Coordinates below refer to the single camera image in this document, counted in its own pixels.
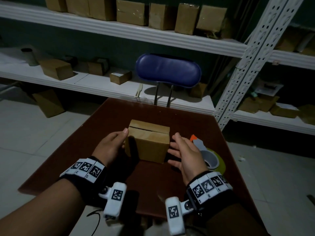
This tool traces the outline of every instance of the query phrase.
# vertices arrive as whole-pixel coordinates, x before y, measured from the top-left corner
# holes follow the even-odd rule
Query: hand
[[[129,130],[116,131],[103,138],[93,151],[92,156],[99,159],[104,166],[108,167],[118,154],[120,147],[124,148],[124,140],[128,136]]]
[[[168,149],[167,152],[181,158],[181,162],[168,160],[168,163],[180,169],[183,175],[184,184],[187,185],[195,176],[208,170],[199,149],[187,138],[183,138],[177,132],[172,136],[175,142],[170,145],[174,149]]]

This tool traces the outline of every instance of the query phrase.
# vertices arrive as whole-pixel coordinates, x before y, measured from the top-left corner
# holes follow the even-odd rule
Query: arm
[[[180,158],[181,162],[168,160],[168,163],[180,169],[183,181],[187,186],[193,178],[208,169],[199,149],[192,142],[181,137],[179,133],[173,135],[172,138],[175,142],[170,145],[174,149],[169,149],[168,152]],[[216,196],[216,200],[220,200],[218,197],[220,197],[220,194]],[[211,205],[213,199],[208,200],[208,205]],[[266,230],[239,203],[227,206],[205,220],[208,232],[211,235],[268,235]]]
[[[113,132],[96,147],[93,156],[108,167],[128,136]],[[68,180],[61,179],[36,198],[0,220],[0,235],[62,235],[80,218],[85,203]]]

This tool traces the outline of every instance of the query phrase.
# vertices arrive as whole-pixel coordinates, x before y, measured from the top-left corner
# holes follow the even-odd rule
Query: chair leg
[[[155,106],[157,105],[157,98],[158,98],[158,97],[157,97],[157,94],[158,94],[157,92],[158,92],[158,87],[159,87],[159,86],[160,86],[160,82],[158,82],[158,84],[157,84],[157,89],[156,89],[156,91],[155,91],[155,98],[154,98],[154,103],[153,103],[153,105],[155,105]]]
[[[167,100],[167,105],[166,105],[167,108],[169,108],[169,106],[171,105],[170,100],[171,100],[173,88],[174,88],[174,85],[171,86],[171,92],[170,92],[170,94],[169,94],[169,97],[168,97],[168,100]]]

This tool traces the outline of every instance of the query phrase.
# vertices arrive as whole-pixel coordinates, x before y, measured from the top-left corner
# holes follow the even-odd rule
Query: right hand
[[[181,159],[181,162],[168,160],[168,163],[177,167],[182,175],[184,184],[187,185],[195,176],[208,170],[199,149],[187,138],[183,138],[177,132],[172,136],[175,142],[170,145],[174,149],[168,149],[167,152]]]

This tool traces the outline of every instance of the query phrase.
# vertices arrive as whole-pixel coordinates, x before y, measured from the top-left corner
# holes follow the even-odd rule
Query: floor
[[[19,88],[0,94],[0,218],[33,196],[18,187],[69,137],[99,105],[74,102],[69,111],[46,118]],[[228,143],[261,218],[272,236],[315,235],[315,159]],[[87,206],[71,235],[91,235],[98,221]],[[94,235],[118,235],[122,226],[101,221]],[[168,235],[167,223],[145,235]]]

